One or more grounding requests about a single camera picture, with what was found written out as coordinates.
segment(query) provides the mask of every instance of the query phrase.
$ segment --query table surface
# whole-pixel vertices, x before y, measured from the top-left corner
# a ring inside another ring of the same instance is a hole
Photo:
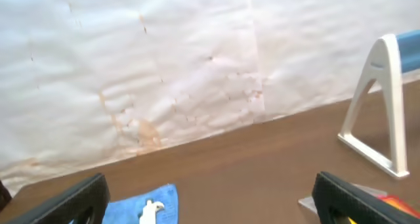
[[[297,201],[311,193],[319,171],[385,190],[420,208],[420,81],[404,87],[408,167],[397,181],[337,139],[348,101],[280,120],[168,148],[24,187],[0,214],[9,220],[85,177],[105,175],[112,201],[174,183],[179,223],[319,223]],[[371,94],[355,135],[389,155],[389,134],[381,93]]]

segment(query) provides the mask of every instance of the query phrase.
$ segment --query white paper backdrop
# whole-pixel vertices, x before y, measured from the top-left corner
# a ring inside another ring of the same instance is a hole
[[[418,0],[0,0],[0,178],[22,185],[349,98]]]

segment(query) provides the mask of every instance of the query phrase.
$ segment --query black object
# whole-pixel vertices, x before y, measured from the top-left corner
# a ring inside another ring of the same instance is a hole
[[[11,194],[0,181],[0,212],[12,200]]]
[[[382,200],[322,171],[312,191],[322,224],[420,224],[420,219],[402,212]]]
[[[99,173],[7,224],[99,224],[109,201],[105,176]]]

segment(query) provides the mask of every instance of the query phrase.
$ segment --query blue towel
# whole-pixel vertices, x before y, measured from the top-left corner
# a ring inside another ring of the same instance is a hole
[[[156,224],[178,224],[178,193],[175,185],[165,185],[147,194],[108,204],[103,224],[138,224],[146,201],[160,201],[164,210],[156,214]]]

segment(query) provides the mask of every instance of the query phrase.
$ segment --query white stand leg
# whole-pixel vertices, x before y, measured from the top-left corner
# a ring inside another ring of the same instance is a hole
[[[385,96],[391,160],[367,146],[351,133],[363,100],[375,81],[378,81],[382,86]],[[378,39],[371,49],[338,137],[388,174],[402,178],[409,175],[405,131],[400,52],[395,35],[388,34]]]

